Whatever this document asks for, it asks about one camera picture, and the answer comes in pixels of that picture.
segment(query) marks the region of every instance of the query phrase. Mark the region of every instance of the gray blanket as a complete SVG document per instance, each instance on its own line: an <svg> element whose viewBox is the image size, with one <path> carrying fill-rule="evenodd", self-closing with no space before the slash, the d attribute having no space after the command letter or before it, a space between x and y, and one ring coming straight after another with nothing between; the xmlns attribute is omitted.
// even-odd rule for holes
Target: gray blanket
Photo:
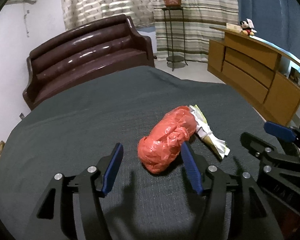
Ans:
<svg viewBox="0 0 300 240"><path fill-rule="evenodd" d="M263 131L261 117L230 86L135 67L66 90L17 125L0 159L3 223L22 239L36 202L56 173L79 174L121 142L124 157L114 188L100 200L113 239L192 239L205 201L191 189L182 159L153 176L137 158L139 140L164 114L189 104L200 107L214 134L231 149L221 162L199 139L192 143L194 151L224 172L258 176L258 160L240 144L244 131L281 149Z"/></svg>

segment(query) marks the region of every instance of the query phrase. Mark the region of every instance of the wooden furniture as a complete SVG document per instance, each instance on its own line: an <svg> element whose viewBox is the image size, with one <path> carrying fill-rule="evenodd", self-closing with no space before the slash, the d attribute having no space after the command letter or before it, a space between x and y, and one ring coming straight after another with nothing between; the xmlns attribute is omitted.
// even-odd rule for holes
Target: wooden furniture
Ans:
<svg viewBox="0 0 300 240"><path fill-rule="evenodd" d="M224 39L209 42L208 71L236 89L267 121L287 125L300 105L300 86L282 72L291 53L258 37L251 38L226 28Z"/></svg>

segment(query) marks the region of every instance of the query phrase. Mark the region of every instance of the striped curtain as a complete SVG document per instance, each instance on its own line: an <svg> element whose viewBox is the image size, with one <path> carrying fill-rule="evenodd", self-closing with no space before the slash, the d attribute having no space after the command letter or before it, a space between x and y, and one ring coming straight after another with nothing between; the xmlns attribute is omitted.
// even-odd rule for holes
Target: striped curtain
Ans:
<svg viewBox="0 0 300 240"><path fill-rule="evenodd" d="M150 0L61 0L66 29L105 17L126 14L135 26L153 26Z"/></svg>
<svg viewBox="0 0 300 240"><path fill-rule="evenodd" d="M168 56L166 29L162 8L163 0L152 0L157 37L158 59ZM223 38L223 33L210 29L210 26L220 27L226 23L238 23L238 0L182 0L186 32L186 59L206 62L208 59L209 39ZM173 29L174 55L183 56L183 23L180 10L171 11ZM167 24L168 37L170 23ZM168 40L171 51L171 40Z"/></svg>

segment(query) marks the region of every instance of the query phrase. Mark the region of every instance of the mickey mouse plush toy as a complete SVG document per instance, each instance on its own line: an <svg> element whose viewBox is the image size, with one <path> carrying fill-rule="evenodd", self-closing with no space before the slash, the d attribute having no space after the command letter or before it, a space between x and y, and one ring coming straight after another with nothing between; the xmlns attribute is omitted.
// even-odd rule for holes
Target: mickey mouse plush toy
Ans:
<svg viewBox="0 0 300 240"><path fill-rule="evenodd" d="M242 33L244 35L250 35L250 36L254 36L254 34L257 32L256 30L254 30L254 26L252 23L252 20L247 19L247 21L241 21L240 22L241 28L242 28Z"/></svg>

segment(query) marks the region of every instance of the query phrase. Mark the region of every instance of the flower pot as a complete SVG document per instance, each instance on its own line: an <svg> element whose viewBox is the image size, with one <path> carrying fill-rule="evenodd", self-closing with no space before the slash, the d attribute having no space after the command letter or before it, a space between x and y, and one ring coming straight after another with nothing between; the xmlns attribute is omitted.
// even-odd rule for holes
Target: flower pot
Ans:
<svg viewBox="0 0 300 240"><path fill-rule="evenodd" d="M181 6L181 0L163 0L166 7Z"/></svg>

